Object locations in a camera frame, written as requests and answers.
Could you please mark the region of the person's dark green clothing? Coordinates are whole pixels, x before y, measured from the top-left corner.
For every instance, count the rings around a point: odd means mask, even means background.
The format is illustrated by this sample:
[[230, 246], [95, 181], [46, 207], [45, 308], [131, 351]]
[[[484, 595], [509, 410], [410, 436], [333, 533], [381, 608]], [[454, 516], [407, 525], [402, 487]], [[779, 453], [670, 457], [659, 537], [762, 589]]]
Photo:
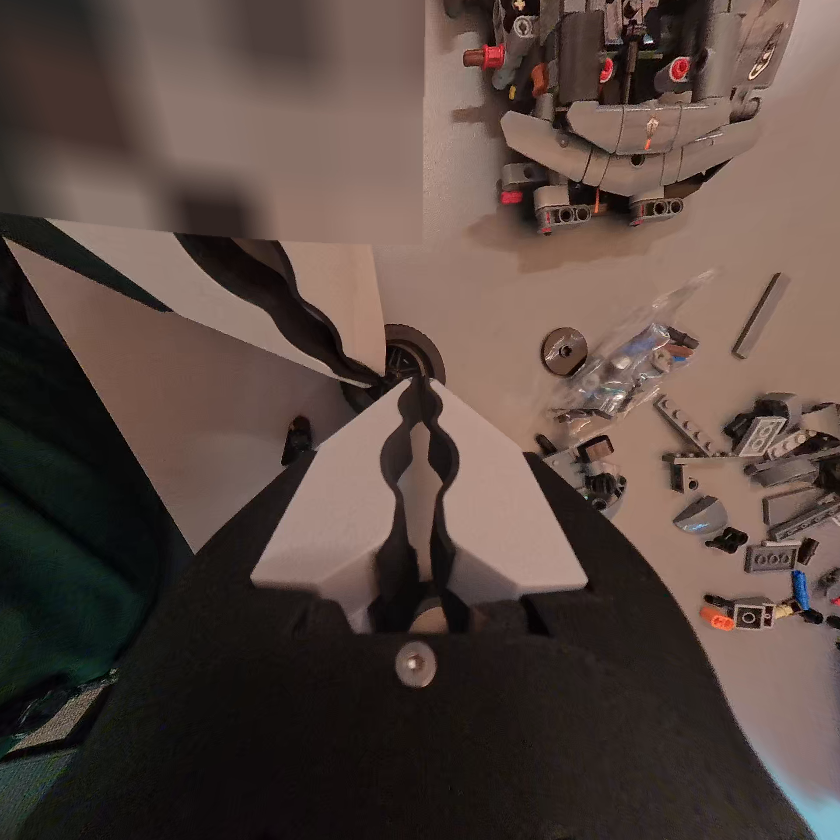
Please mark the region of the person's dark green clothing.
[[2, 242], [2, 715], [104, 676], [193, 557]]

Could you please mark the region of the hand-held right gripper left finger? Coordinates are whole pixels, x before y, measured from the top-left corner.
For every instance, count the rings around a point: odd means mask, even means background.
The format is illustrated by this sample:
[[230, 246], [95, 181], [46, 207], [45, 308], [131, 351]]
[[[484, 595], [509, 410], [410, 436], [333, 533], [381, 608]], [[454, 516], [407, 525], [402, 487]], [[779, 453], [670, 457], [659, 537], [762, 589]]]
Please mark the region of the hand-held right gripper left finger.
[[318, 449], [250, 579], [338, 603], [357, 632], [403, 632], [424, 598], [399, 479], [413, 462], [423, 377], [404, 381]]

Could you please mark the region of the clear bag of lego pieces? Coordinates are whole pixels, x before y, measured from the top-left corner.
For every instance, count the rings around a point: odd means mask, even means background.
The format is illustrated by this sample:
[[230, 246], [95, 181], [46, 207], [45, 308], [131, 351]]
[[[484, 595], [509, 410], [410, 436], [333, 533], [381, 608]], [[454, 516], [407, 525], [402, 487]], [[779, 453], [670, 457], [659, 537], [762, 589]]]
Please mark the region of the clear bag of lego pieces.
[[607, 433], [691, 365], [701, 334], [686, 310], [717, 279], [717, 270], [703, 271], [632, 308], [607, 330], [549, 400], [545, 431], [552, 444], [564, 450]]

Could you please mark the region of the small black lego piece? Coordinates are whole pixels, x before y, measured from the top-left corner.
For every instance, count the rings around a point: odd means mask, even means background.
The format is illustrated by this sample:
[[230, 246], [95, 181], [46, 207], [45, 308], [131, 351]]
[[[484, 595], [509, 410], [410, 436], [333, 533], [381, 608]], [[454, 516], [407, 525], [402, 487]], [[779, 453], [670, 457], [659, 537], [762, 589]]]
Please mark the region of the small black lego piece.
[[280, 463], [283, 467], [292, 465], [301, 455], [311, 451], [312, 426], [307, 417], [296, 416], [289, 424]]

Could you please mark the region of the grey lego vehicle model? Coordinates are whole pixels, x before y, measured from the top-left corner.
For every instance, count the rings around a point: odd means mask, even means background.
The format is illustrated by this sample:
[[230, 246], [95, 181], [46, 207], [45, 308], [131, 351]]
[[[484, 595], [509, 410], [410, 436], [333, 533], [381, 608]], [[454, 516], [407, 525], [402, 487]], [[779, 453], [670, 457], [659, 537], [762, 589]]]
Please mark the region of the grey lego vehicle model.
[[442, 2], [479, 10], [489, 41], [463, 55], [504, 93], [512, 160], [500, 205], [551, 236], [605, 214], [639, 226], [688, 196], [759, 135], [762, 93], [797, 1]]

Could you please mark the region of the grey plate with gear cluster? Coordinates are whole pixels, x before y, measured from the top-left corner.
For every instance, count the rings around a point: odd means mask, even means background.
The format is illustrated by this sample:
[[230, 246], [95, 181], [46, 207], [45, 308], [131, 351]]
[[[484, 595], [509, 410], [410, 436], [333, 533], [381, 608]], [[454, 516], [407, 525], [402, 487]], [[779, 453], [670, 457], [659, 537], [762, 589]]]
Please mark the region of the grey plate with gear cluster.
[[583, 493], [586, 489], [585, 465], [576, 451], [567, 449], [542, 457], [542, 462], [560, 476], [574, 490]]

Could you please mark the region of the black lego wheel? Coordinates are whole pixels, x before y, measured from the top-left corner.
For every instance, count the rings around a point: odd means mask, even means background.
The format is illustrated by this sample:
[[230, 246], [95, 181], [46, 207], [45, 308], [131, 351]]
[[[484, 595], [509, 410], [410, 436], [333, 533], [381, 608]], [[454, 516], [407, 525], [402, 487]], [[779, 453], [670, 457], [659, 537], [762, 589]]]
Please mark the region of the black lego wheel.
[[347, 382], [342, 382], [340, 387], [345, 402], [358, 415], [392, 388], [416, 376], [435, 379], [445, 385], [447, 376], [442, 355], [425, 333], [408, 325], [387, 323], [383, 376], [368, 388]]

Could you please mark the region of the black round lego dish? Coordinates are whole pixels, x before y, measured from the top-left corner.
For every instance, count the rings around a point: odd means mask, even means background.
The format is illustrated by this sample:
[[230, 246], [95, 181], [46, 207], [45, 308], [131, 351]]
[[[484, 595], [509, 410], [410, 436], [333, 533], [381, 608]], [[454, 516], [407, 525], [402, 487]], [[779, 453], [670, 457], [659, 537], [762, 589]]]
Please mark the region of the black round lego dish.
[[542, 341], [541, 361], [552, 375], [569, 377], [586, 362], [588, 344], [583, 333], [572, 327], [550, 331]]

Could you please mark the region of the long dark grey lego tile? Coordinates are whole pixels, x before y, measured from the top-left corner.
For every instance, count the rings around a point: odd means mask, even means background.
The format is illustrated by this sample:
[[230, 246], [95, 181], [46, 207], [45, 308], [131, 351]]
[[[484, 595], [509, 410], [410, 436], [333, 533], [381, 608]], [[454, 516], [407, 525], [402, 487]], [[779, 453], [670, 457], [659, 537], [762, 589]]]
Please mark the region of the long dark grey lego tile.
[[745, 361], [755, 349], [780, 305], [791, 279], [783, 272], [774, 274], [746, 321], [731, 349], [732, 355]]

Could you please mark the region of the small grey studded lego plate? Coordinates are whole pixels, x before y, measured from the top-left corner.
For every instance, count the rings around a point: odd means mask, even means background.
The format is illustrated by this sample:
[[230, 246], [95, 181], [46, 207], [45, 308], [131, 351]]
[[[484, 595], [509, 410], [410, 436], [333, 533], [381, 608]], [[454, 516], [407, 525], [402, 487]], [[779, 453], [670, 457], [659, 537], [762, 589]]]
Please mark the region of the small grey studded lego plate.
[[745, 550], [743, 569], [747, 574], [792, 571], [801, 546], [798, 541], [751, 544]]

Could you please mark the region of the grey square lego brick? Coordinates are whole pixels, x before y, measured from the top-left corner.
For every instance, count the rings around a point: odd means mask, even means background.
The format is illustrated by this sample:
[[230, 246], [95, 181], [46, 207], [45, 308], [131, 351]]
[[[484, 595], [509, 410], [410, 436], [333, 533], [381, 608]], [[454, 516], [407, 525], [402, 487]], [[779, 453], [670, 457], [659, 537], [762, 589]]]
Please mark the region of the grey square lego brick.
[[733, 603], [731, 619], [737, 631], [764, 631], [775, 624], [776, 604], [765, 598], [754, 596], [742, 598]]

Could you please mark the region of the pile of grey lego pieces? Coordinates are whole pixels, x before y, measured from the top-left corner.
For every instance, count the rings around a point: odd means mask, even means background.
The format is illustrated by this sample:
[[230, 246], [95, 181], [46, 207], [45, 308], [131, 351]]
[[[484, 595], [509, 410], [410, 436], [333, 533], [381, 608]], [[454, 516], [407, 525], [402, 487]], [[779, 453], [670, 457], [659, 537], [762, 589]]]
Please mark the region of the pile of grey lego pieces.
[[730, 465], [762, 490], [763, 522], [771, 542], [784, 543], [826, 522], [838, 524], [839, 407], [806, 405], [792, 392], [760, 396], [750, 411], [722, 429], [726, 457], [704, 458], [687, 451], [666, 454], [671, 489], [698, 496], [702, 468]]

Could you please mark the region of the long grey studded lego plate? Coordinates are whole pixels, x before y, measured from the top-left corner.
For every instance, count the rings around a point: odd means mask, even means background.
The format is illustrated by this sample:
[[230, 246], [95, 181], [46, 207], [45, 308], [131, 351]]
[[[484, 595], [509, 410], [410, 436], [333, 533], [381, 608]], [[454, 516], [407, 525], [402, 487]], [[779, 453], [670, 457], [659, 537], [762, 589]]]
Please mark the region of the long grey studded lego plate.
[[654, 402], [654, 409], [694, 456], [721, 458], [728, 455], [693, 417], [669, 396], [659, 396]]

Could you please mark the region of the grey curved lego slope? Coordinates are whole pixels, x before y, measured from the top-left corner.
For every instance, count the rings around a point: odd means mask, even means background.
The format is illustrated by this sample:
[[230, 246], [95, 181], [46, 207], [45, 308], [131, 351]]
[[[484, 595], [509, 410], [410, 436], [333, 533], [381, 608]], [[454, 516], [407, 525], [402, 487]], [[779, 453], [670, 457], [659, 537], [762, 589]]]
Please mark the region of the grey curved lego slope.
[[609, 497], [596, 496], [585, 489], [585, 497], [590, 505], [602, 513], [605, 517], [613, 517], [620, 506], [624, 492], [627, 488], [627, 480], [624, 476], [614, 475], [617, 482], [616, 492]]

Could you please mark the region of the grey mesh fabric patch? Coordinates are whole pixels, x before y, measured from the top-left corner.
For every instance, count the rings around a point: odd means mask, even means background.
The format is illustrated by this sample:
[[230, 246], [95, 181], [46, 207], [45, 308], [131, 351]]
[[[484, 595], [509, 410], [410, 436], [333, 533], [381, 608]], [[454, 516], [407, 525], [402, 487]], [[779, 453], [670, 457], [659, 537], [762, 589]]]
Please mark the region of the grey mesh fabric patch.
[[121, 676], [113, 667], [78, 686], [50, 679], [41, 696], [27, 696], [2, 709], [1, 761], [33, 758], [81, 745], [107, 706]]

